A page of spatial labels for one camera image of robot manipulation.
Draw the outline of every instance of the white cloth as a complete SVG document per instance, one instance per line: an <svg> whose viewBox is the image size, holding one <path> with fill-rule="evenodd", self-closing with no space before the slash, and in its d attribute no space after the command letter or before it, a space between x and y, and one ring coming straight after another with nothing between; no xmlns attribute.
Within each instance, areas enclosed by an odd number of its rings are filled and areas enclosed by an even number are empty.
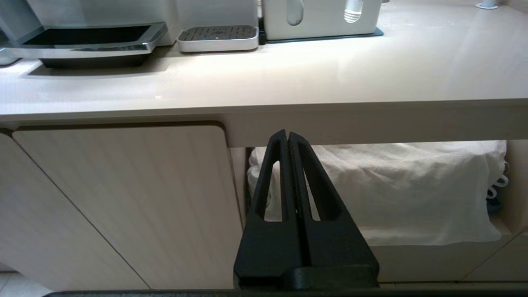
<svg viewBox="0 0 528 297"><path fill-rule="evenodd" d="M487 189L505 168L506 141L315 145L352 218L370 245L447 245L499 240ZM253 150L253 193L265 147ZM280 220L275 164L267 220Z"/></svg>

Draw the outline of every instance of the wooden cabinet door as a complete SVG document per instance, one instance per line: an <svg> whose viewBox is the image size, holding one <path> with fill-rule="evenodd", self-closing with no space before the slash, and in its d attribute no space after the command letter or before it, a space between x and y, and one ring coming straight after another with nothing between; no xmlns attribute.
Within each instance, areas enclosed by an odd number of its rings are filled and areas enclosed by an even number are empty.
<svg viewBox="0 0 528 297"><path fill-rule="evenodd" d="M153 289L226 289L242 236L224 131L157 126L14 138Z"/></svg>
<svg viewBox="0 0 528 297"><path fill-rule="evenodd" d="M0 134L0 262L51 290L148 288L4 134Z"/></svg>

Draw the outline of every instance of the chrome trim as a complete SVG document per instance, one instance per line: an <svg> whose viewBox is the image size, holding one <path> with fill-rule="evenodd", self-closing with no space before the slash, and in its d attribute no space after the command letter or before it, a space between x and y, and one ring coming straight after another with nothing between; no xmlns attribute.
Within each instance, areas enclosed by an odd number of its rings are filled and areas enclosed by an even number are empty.
<svg viewBox="0 0 528 297"><path fill-rule="evenodd" d="M162 37L168 32L165 23L134 24L130 26L150 26L143 35L134 42L104 43L104 44L74 44L74 45L27 45L31 38L44 32L41 27L17 41L0 46L18 58L37 59L74 59L74 58L103 58L124 55L149 54L159 45ZM94 29L124 26L90 26L90 27L46 27L46 29Z"/></svg>

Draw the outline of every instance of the countertop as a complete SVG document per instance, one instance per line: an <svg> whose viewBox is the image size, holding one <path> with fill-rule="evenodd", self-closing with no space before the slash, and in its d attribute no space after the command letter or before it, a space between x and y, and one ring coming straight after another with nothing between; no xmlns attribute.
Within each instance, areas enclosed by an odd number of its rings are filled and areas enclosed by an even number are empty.
<svg viewBox="0 0 528 297"><path fill-rule="evenodd" d="M528 15L476 2L393 0L382 5L384 36L229 53L181 54L174 45L139 68L50 70L21 60L0 68L0 122L383 103L528 106Z"/></svg>

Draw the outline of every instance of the floor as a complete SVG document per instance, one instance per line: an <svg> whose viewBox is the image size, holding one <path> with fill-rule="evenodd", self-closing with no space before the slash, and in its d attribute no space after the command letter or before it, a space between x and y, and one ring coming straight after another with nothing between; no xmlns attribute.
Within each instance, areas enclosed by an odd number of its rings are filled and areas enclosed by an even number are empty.
<svg viewBox="0 0 528 297"><path fill-rule="evenodd" d="M398 283L381 284L383 290L524 289L528 283ZM0 273L0 297L42 297L51 291L20 273Z"/></svg>

